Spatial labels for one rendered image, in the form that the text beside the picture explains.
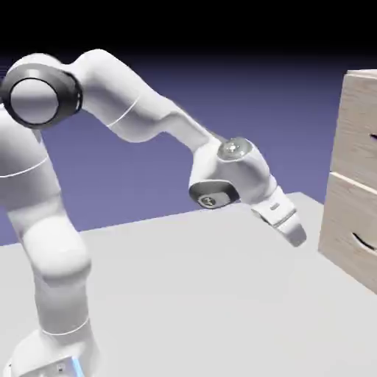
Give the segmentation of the light wood cabinet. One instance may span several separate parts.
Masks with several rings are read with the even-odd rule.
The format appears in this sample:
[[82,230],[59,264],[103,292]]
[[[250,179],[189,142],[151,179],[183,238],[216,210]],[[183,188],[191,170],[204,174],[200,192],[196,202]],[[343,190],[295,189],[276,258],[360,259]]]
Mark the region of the light wood cabinet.
[[377,69],[342,82],[319,251],[377,294]]

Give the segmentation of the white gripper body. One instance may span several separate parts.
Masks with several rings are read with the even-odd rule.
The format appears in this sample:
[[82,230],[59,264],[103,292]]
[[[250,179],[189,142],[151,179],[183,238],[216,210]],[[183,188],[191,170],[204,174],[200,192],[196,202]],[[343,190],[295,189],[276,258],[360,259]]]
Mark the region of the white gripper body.
[[257,211],[253,209],[252,212],[281,234],[293,247],[299,247],[306,241],[306,232],[296,209],[282,214],[276,210]]

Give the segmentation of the light wood drawer front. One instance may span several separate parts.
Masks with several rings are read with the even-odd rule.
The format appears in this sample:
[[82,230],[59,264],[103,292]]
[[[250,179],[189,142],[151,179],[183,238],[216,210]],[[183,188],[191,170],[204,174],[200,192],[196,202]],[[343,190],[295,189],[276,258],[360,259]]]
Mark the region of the light wood drawer front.
[[377,294],[377,253],[364,249],[352,232],[377,247],[377,190],[332,172],[328,177],[319,251]]
[[377,190],[377,69],[344,76],[331,171]]

